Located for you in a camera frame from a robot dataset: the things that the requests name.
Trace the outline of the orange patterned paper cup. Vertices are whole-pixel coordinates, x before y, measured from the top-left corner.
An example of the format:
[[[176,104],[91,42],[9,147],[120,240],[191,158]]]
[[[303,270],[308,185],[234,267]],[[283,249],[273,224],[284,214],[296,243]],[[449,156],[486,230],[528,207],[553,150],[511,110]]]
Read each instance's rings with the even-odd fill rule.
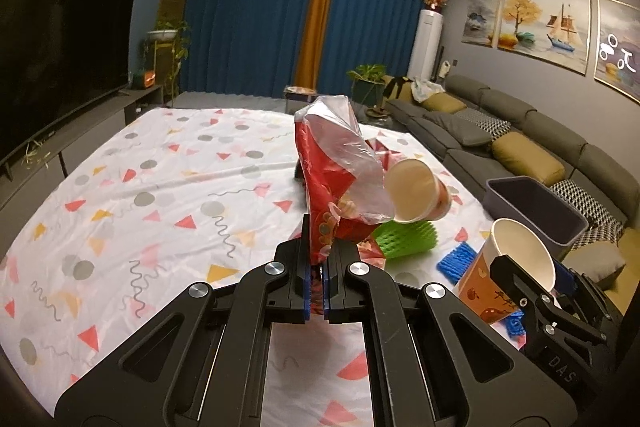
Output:
[[[501,218],[491,225],[480,252],[454,293],[488,324],[518,309],[526,298],[516,282],[532,283],[534,295],[552,291],[556,280],[553,259],[541,239],[520,222]]]

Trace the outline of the blue curtain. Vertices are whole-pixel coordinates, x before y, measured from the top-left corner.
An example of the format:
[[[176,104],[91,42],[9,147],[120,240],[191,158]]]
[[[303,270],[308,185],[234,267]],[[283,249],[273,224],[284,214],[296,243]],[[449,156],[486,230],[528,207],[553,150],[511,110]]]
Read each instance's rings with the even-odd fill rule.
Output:
[[[291,83],[309,0],[186,0],[180,87],[277,98]]]
[[[331,0],[317,91],[349,94],[347,73],[382,64],[387,74],[408,70],[422,0]]]

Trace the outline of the left small painting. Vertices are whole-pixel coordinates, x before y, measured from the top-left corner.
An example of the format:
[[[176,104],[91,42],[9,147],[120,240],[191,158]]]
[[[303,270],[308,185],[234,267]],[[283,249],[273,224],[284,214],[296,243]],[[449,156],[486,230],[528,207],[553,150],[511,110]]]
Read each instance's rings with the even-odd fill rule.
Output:
[[[500,0],[468,0],[462,42],[492,47]]]

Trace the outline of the houndstooth cushion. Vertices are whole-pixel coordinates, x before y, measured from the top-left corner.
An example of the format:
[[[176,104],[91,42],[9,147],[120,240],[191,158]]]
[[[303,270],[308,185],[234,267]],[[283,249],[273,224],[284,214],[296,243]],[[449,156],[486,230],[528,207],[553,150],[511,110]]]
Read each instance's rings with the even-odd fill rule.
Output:
[[[485,114],[474,108],[465,108],[456,113],[456,116],[463,120],[475,124],[480,130],[487,132],[492,141],[496,141],[503,135],[509,133],[512,126],[509,121],[502,120],[495,116]]]

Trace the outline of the black television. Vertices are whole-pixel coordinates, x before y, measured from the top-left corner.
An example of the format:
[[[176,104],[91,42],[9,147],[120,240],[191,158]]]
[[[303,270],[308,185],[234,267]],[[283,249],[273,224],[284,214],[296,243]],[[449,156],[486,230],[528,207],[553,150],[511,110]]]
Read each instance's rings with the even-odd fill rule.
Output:
[[[134,0],[1,0],[1,160],[128,80]]]

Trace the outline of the sailboat tree painting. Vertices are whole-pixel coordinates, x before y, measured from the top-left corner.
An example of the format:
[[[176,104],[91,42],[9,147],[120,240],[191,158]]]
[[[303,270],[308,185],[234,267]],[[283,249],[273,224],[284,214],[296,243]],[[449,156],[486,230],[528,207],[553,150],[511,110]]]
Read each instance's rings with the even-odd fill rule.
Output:
[[[497,48],[585,75],[591,0],[502,0]]]

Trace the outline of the orange small clock radio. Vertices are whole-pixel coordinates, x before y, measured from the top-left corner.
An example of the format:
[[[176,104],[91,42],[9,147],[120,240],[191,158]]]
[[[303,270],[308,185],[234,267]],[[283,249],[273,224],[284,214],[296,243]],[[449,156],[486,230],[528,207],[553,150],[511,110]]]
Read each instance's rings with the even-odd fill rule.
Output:
[[[132,75],[131,88],[134,90],[145,90],[155,86],[154,70],[140,70]]]

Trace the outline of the blue curtain left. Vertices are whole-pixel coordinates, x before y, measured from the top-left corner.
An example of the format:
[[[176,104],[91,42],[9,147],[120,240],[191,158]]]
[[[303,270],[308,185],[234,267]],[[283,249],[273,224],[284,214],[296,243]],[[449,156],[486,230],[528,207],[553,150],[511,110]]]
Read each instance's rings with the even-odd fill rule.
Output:
[[[186,0],[180,87],[277,98],[291,83],[309,0]]]

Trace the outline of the red paper cup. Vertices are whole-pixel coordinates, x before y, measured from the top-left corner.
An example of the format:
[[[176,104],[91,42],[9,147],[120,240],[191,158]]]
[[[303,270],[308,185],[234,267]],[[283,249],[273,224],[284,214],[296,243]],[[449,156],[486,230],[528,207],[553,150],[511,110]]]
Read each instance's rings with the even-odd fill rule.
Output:
[[[451,207],[448,188],[419,159],[397,161],[387,170],[384,187],[395,206],[394,219],[400,223],[436,221]]]

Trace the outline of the grey tv cabinet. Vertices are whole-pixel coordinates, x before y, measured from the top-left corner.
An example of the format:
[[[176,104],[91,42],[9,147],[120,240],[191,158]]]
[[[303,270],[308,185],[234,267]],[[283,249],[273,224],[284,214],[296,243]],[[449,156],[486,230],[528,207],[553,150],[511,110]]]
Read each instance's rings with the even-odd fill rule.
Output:
[[[1,167],[1,252],[5,254],[39,206],[88,156],[148,109],[163,88],[120,90],[92,103],[25,145]]]

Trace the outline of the green potted plant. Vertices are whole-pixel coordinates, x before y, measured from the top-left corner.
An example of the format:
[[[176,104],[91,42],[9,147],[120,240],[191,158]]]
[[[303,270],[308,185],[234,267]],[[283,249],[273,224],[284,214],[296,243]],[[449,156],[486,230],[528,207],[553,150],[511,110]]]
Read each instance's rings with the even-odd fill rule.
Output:
[[[352,101],[366,107],[378,104],[385,88],[386,66],[361,64],[346,72],[352,83]]]

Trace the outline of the grey trash bin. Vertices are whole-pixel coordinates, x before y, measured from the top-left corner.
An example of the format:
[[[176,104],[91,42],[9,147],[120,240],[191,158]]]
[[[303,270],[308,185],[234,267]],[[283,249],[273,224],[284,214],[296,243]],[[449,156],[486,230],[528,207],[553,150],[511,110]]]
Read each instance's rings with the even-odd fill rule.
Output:
[[[558,261],[588,228],[587,219],[577,210],[529,176],[487,180],[483,207],[494,219],[526,225]]]

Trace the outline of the red silver snack bag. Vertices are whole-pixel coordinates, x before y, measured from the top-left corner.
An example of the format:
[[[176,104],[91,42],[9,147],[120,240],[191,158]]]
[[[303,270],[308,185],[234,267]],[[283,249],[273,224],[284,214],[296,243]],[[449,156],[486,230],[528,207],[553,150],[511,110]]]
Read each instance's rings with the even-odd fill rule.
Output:
[[[360,243],[395,216],[384,176],[399,157],[376,136],[364,139],[345,95],[320,95],[294,115],[295,145],[309,213],[310,263],[337,239]]]

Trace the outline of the grey cushion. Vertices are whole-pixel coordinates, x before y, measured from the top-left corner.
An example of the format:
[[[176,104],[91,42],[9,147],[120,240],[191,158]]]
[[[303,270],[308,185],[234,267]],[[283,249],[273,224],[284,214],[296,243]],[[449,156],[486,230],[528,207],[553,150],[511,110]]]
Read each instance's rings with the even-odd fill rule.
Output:
[[[481,147],[491,142],[491,135],[487,131],[457,115],[427,112],[423,117],[447,131],[464,147]]]

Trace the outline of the orange curtain strip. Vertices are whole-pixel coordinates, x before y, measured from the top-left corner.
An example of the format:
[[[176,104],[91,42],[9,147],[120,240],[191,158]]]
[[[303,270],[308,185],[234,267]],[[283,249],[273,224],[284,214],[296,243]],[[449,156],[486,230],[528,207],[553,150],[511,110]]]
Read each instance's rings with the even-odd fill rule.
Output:
[[[308,90],[317,88],[330,5],[331,0],[309,0],[308,2],[296,66],[296,87]]]

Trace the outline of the white standing air conditioner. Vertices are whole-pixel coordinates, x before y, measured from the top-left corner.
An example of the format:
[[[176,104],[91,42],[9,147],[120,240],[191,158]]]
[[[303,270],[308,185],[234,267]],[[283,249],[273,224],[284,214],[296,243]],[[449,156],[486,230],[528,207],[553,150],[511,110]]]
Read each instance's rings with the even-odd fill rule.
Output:
[[[407,72],[411,80],[431,79],[441,33],[442,14],[421,10]]]

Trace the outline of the mustard cushion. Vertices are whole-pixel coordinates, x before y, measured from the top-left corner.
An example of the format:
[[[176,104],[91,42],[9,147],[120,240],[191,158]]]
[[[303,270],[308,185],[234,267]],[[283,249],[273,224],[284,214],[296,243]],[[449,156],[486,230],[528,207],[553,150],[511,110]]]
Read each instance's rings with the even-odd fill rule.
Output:
[[[455,114],[466,109],[466,104],[463,101],[446,92],[432,94],[421,103],[421,106],[430,112],[446,114]]]
[[[492,142],[491,154],[515,176],[529,176],[545,186],[565,176],[565,167],[555,157],[518,132],[511,131]]]

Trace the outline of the hanging plant in white bowl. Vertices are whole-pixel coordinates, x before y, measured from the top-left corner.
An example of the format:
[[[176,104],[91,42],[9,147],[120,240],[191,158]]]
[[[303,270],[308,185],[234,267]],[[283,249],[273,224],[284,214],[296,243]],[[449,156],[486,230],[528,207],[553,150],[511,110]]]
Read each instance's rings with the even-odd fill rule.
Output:
[[[163,89],[163,101],[173,106],[180,93],[182,66],[189,56],[191,28],[185,20],[158,20],[146,34],[145,76]]]

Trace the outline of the white cloth on sofa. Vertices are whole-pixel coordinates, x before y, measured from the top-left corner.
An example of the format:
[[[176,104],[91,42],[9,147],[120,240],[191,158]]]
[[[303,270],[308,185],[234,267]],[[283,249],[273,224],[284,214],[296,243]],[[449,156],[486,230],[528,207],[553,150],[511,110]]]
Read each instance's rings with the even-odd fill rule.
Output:
[[[422,104],[431,96],[445,92],[445,89],[441,84],[431,82],[426,79],[413,79],[411,80],[411,93],[413,100],[416,103]]]

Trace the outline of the blue curtain right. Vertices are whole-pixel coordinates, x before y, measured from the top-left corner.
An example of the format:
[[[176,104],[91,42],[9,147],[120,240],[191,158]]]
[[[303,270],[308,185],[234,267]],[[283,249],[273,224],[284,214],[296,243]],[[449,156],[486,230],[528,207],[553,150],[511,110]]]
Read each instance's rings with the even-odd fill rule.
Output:
[[[331,0],[317,91],[349,94],[347,73],[382,64],[387,74],[408,70],[422,0]]]

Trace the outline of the right painting white script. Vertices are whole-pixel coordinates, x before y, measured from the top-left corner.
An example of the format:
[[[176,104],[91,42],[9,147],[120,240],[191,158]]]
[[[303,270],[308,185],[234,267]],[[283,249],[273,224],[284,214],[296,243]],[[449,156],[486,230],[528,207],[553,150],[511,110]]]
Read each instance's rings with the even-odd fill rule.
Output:
[[[598,0],[594,79],[639,102],[639,9],[617,0]]]

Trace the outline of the mustard cushion middle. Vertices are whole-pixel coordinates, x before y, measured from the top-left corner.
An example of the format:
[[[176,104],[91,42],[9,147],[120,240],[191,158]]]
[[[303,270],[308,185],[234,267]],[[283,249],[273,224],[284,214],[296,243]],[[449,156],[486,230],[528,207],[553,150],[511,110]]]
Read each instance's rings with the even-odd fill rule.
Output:
[[[515,176],[529,176],[545,186],[565,176],[565,167],[555,157],[518,132],[511,131],[492,142],[491,154]]]

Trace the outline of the mustard cushion far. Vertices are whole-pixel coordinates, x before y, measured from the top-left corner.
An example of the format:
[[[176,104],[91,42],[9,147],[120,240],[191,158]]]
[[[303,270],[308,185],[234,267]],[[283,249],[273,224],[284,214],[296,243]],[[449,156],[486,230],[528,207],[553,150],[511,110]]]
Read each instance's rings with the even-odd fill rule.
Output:
[[[432,94],[421,103],[421,106],[430,112],[446,114],[455,114],[466,109],[466,104],[463,101],[446,92]]]

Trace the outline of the grey sectional sofa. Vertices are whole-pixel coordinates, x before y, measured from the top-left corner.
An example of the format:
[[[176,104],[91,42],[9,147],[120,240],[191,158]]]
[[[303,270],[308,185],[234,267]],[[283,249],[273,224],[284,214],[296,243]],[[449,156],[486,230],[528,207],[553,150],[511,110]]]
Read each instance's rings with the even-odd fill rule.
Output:
[[[529,176],[588,222],[566,257],[627,310],[639,284],[639,182],[615,159],[530,104],[453,75],[426,101],[406,77],[384,76],[383,101],[476,198],[487,183]]]

